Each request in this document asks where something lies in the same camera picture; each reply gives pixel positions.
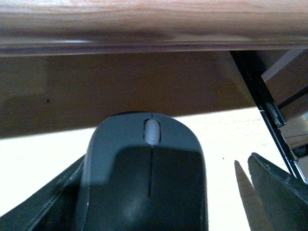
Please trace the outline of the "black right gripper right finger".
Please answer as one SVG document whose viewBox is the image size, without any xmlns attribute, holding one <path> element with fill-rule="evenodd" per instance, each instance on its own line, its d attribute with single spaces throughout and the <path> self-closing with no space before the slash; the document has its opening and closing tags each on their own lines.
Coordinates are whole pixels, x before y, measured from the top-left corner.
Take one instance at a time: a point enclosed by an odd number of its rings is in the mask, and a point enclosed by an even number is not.
<svg viewBox="0 0 308 231">
<path fill-rule="evenodd" d="M 308 185 L 257 153 L 248 158 L 255 191 L 275 231 L 308 229 Z"/>
</svg>

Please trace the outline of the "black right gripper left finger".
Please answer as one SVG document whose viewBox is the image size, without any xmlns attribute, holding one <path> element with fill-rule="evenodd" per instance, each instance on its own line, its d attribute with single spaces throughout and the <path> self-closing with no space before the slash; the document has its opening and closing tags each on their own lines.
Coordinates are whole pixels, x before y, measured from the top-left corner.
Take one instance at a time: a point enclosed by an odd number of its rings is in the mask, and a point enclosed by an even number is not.
<svg viewBox="0 0 308 231">
<path fill-rule="evenodd" d="M 68 231 L 74 221 L 82 156 L 24 202 L 1 216 L 2 231 Z"/>
</svg>

